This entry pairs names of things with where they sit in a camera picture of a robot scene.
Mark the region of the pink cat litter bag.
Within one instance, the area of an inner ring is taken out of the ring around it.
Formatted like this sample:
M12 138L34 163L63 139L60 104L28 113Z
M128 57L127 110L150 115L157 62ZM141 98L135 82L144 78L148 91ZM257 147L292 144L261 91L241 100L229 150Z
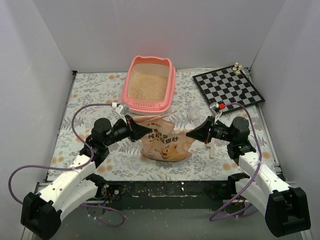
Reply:
M151 126L151 132L141 138L141 154L149 159L163 162L180 162L190 156L194 139L187 137L185 130L175 128L175 124L161 116Z

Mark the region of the clear plastic scoop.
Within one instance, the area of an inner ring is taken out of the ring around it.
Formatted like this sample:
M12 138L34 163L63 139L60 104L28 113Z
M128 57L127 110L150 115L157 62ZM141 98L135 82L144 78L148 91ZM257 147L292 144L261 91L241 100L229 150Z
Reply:
M200 123L200 108L195 101L190 100L188 102L188 119L193 127L198 127Z

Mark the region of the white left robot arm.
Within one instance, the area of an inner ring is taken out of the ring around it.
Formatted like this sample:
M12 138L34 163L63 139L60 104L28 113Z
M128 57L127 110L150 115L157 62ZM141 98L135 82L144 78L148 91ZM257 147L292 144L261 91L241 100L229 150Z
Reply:
M109 146L125 138L140 140L152 129L137 124L126 115L115 124L107 118L94 122L91 135L70 165L50 185L38 193L28 193L22 202L20 222L43 240L52 238L63 219L89 199L109 201L121 187L109 186L95 170L109 155Z

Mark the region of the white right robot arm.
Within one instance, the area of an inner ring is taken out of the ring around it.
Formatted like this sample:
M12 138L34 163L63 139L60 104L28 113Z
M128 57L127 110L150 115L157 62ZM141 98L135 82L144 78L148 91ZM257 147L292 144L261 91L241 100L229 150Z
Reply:
M230 175L226 186L232 199L240 196L247 199L263 214L269 231L275 237L287 236L311 228L307 195L300 187L292 187L262 163L259 146L253 147L249 134L251 119L235 117L226 126L213 116L189 131L189 138L208 144L212 139L227 141L229 157L245 171L243 177Z

